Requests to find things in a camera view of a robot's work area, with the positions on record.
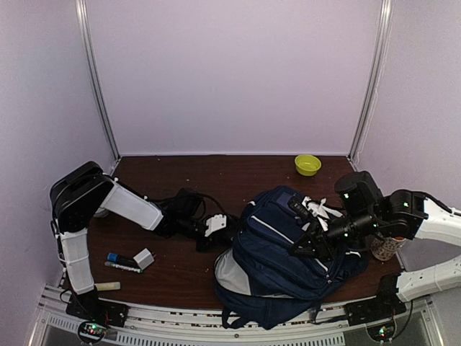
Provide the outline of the navy blue student backpack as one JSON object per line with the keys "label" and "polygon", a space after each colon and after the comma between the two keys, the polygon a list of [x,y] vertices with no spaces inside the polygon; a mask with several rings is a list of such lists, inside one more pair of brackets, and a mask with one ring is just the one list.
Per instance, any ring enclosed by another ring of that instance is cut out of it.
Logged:
{"label": "navy blue student backpack", "polygon": [[345,244],[333,260],[292,256],[291,246],[304,234],[287,205],[293,195],[307,197],[279,186],[248,202],[231,247],[215,260],[224,328],[253,321],[271,329],[309,309],[319,311],[324,298],[367,269],[367,258]]}

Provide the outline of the white power adapter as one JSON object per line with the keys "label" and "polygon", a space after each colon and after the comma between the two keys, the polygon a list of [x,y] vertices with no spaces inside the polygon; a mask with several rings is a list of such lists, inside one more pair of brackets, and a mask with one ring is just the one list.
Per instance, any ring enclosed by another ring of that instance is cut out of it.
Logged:
{"label": "white power adapter", "polygon": [[133,259],[141,270],[145,270],[155,262],[155,254],[145,248],[137,253]]}

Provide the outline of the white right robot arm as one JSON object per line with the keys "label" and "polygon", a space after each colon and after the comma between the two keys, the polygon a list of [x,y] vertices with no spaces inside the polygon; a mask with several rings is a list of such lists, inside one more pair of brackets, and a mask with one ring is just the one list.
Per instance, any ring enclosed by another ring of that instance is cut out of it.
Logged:
{"label": "white right robot arm", "polygon": [[[336,181],[334,190],[346,215],[329,221],[326,228],[309,226],[291,246],[291,255],[330,260],[340,244],[376,233],[385,238],[432,239],[460,245],[460,211],[426,192],[396,190],[384,196],[367,171],[344,175]],[[397,306],[397,299],[409,302],[459,286],[459,257],[419,271],[386,275],[369,310],[381,319]]]}

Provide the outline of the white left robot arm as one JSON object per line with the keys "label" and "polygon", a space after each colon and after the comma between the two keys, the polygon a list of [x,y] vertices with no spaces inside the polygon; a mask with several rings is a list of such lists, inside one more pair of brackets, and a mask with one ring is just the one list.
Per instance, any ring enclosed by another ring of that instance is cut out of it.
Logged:
{"label": "white left robot arm", "polygon": [[49,192],[50,226],[67,272],[76,309],[88,320],[104,312],[91,271],[88,232],[93,223],[115,216],[168,238],[181,234],[194,239],[200,252],[228,243],[238,217],[215,198],[187,188],[154,199],[134,191],[94,161],[59,179]]}

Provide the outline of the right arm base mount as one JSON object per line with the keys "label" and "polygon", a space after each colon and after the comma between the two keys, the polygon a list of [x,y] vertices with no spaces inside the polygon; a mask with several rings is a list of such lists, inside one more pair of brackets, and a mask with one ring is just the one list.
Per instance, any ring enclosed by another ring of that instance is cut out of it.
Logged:
{"label": "right arm base mount", "polygon": [[349,325],[367,324],[405,313],[406,305],[397,297],[399,276],[383,276],[374,298],[347,303],[344,309]]}

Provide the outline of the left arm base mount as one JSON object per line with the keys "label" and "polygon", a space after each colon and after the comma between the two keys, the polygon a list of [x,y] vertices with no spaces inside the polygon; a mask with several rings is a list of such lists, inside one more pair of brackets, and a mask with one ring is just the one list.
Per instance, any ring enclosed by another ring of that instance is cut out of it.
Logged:
{"label": "left arm base mount", "polygon": [[96,288],[77,294],[70,289],[71,295],[66,313],[87,321],[96,322],[104,327],[124,327],[129,307],[123,303],[101,300]]}

